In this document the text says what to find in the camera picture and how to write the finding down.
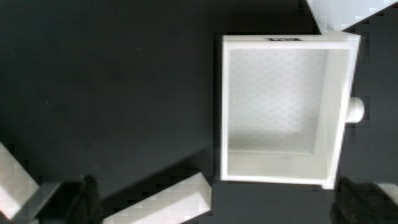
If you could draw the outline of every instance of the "black background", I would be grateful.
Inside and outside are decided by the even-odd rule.
[[[339,173],[398,181],[398,10],[362,35]],[[0,141],[35,181],[98,178],[110,215],[197,171],[213,212],[190,223],[329,223],[318,186],[218,181],[222,34],[320,34],[304,1],[0,2]]]

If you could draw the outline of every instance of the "small label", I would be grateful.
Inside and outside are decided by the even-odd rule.
[[[268,38],[270,41],[300,41],[298,38]]]

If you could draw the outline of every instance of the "cylindrical knob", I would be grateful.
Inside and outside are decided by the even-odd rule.
[[[364,102],[357,97],[350,98],[348,111],[346,111],[346,123],[357,123],[364,117]]]

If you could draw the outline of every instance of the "open box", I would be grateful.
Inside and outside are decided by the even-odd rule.
[[[224,36],[222,180],[334,188],[359,39]]]

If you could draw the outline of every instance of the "white object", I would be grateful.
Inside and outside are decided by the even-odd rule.
[[[346,112],[346,123],[357,123],[364,117],[364,102],[357,97],[350,98],[348,112]]]
[[[222,180],[334,188],[359,39],[224,36]]]
[[[387,194],[394,204],[398,205],[398,186],[391,183],[377,183],[384,193]]]
[[[396,0],[307,0],[322,32],[345,30]]]
[[[39,186],[0,143],[0,211],[11,219]]]
[[[197,173],[103,220],[103,224],[179,224],[211,210],[211,187]]]

